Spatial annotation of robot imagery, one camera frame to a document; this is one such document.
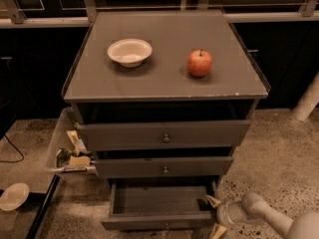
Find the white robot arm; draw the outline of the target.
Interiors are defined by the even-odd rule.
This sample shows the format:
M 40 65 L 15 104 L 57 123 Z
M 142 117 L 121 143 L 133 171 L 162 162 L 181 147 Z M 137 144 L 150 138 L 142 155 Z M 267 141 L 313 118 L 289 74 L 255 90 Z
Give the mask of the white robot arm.
M 216 209 L 217 217 L 210 239 L 221 239 L 230 226 L 238 223 L 267 223 L 282 239 L 319 239 L 318 212 L 303 213 L 292 219 L 272 208 L 255 192 L 245 193 L 236 202 L 224 202 L 210 195 L 206 199 Z

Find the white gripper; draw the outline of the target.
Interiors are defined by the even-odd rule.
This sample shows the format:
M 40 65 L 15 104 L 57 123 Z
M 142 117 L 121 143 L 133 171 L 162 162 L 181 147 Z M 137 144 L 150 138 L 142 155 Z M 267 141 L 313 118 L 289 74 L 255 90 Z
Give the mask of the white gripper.
M 227 231 L 226 226 L 232 226 L 245 221 L 246 213 L 240 201 L 222 202 L 210 195 L 207 195 L 206 199 L 213 208 L 217 208 L 217 219 L 222 224 L 215 223 L 213 225 L 209 239 L 220 239 Z

